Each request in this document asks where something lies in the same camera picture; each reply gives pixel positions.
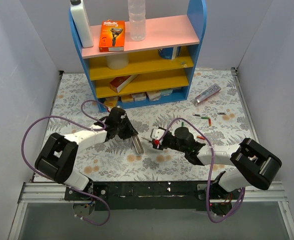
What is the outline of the white air conditioner remote control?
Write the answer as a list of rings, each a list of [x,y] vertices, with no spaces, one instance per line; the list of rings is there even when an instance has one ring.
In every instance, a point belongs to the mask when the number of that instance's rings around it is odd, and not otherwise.
[[[134,145],[134,148],[136,150],[136,153],[138,155],[142,155],[144,153],[144,149],[143,149],[143,146],[142,146],[142,144],[140,142],[140,139],[139,139],[138,135],[132,136],[131,137],[131,140],[133,142],[133,145]]]

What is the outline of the grey remote battery cover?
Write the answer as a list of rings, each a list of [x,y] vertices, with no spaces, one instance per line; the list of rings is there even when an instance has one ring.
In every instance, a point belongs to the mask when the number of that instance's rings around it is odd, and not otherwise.
[[[143,140],[149,142],[149,143],[152,143],[152,140],[148,139],[148,138],[145,138],[145,137],[141,137]]]

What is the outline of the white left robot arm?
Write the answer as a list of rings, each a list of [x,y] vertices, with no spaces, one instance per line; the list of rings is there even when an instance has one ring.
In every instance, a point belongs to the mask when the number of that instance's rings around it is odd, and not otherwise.
[[[88,200],[93,188],[90,179],[74,168],[77,153],[115,136],[126,140],[137,135],[126,112],[114,107],[108,116],[96,120],[87,129],[66,135],[51,134],[35,162],[35,169],[59,184],[75,188],[80,199]]]

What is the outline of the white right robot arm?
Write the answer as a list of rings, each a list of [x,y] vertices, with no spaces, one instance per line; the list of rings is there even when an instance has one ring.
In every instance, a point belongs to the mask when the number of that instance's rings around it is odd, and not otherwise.
[[[209,195],[215,199],[224,199],[234,190],[248,186],[267,190],[282,166],[277,156],[251,138],[245,138],[239,144],[210,147],[196,141],[186,127],[179,127],[174,133],[156,128],[151,137],[154,149],[184,153],[193,165],[214,163],[235,167],[232,171],[221,172],[211,184]]]

